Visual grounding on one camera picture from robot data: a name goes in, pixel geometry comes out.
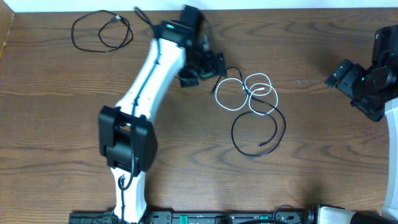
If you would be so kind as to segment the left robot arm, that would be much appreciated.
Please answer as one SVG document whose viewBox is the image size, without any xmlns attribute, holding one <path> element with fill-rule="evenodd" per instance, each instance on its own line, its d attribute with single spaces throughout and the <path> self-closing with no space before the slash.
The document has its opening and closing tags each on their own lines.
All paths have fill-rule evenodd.
<svg viewBox="0 0 398 224">
<path fill-rule="evenodd" d="M 200 34 L 205 17 L 199 9 L 186 5 L 178 20 L 158 25 L 139 8 L 135 12 L 154 32 L 149 54 L 128 92 L 98 116 L 99 152 L 116 186 L 112 223 L 139 223 L 146 212 L 145 178 L 158 148 L 154 121 L 172 81 L 186 88 L 226 76 L 223 54 L 210 50 Z"/>
</svg>

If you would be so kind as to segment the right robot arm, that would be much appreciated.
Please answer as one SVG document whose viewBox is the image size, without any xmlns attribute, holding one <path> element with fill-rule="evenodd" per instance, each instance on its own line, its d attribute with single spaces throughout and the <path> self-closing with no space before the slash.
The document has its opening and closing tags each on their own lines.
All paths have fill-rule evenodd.
<svg viewBox="0 0 398 224">
<path fill-rule="evenodd" d="M 372 121 L 387 118 L 389 168 L 387 191 L 380 216 L 321 206 L 314 223 L 397 223 L 397 26 L 378 29 L 374 35 L 371 66 L 367 69 L 348 59 L 325 80 L 351 99 L 350 105 Z"/>
</svg>

